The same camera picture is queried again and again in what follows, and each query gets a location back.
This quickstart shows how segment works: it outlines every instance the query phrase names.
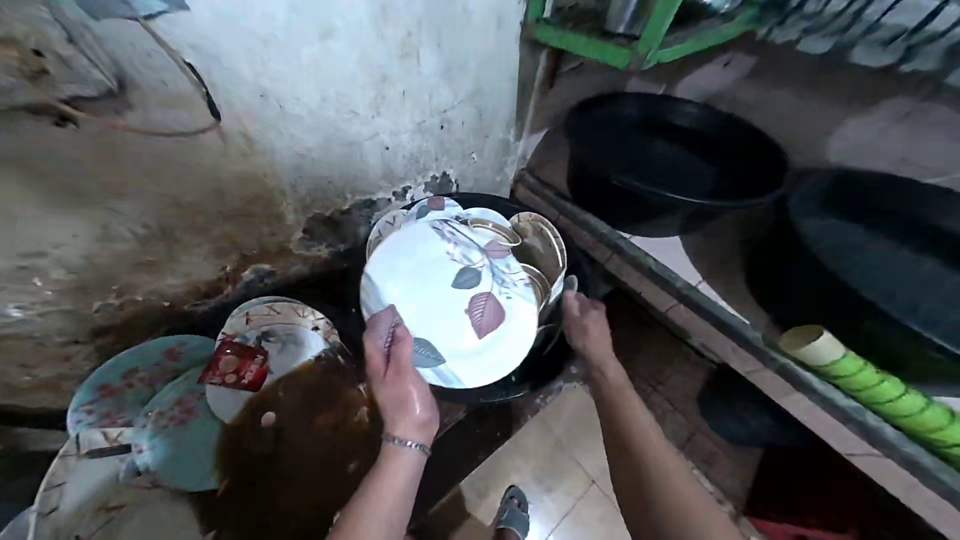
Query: person's left hand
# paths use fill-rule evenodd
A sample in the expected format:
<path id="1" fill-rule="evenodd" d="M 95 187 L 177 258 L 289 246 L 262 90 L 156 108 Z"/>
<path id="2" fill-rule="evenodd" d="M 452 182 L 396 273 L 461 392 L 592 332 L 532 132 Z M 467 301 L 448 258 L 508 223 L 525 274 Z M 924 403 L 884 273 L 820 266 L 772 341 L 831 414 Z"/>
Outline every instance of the person's left hand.
<path id="1" fill-rule="evenodd" d="M 430 446 L 440 427 L 437 400 L 413 365 L 414 337 L 388 306 L 367 321 L 363 334 L 367 378 L 391 435 Z"/>

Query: teal floral plate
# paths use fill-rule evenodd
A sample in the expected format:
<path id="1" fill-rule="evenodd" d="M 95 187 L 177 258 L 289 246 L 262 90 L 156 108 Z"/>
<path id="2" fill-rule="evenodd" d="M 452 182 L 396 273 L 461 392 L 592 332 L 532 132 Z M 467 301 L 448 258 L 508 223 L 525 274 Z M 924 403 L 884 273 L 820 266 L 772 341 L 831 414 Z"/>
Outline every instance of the teal floral plate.
<path id="1" fill-rule="evenodd" d="M 135 422 L 133 461 L 139 473 L 164 487 L 204 491 L 220 486 L 217 441 L 223 423 L 206 404 L 203 366 L 167 384 Z"/>
<path id="2" fill-rule="evenodd" d="M 168 382 L 205 366 L 215 343 L 199 335 L 170 335 L 141 343 L 107 360 L 77 390 L 66 412 L 67 431 L 126 428 Z"/>

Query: red sachet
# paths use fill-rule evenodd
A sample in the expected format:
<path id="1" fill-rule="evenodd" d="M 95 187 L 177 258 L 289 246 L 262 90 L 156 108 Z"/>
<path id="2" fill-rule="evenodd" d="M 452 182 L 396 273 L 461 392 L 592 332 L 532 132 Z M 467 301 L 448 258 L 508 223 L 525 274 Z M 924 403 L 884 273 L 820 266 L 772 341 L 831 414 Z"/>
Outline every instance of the red sachet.
<path id="1" fill-rule="evenodd" d="M 198 382 L 258 392 L 267 380 L 267 350 L 225 339 L 213 352 Z"/>

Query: brown water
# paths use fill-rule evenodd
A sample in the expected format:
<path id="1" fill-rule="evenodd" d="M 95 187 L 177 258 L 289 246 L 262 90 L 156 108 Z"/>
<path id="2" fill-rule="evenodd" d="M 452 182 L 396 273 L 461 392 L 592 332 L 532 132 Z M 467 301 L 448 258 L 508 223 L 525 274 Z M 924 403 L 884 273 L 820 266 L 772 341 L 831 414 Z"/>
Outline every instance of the brown water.
<path id="1" fill-rule="evenodd" d="M 218 458 L 225 483 L 201 504 L 217 539 L 326 536 L 373 465 L 382 431 L 352 362 L 341 356 L 322 353 L 264 387 L 224 430 Z M 264 427 L 267 412 L 276 421 Z"/>

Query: foot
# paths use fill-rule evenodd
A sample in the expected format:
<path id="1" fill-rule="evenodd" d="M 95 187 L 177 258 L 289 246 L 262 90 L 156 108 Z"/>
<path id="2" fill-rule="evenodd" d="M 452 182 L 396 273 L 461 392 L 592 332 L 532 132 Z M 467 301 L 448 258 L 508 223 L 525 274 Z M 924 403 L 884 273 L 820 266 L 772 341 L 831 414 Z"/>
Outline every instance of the foot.
<path id="1" fill-rule="evenodd" d="M 524 540 L 530 531 L 530 504 L 520 488 L 512 485 L 503 493 L 493 520 L 495 537 Z"/>

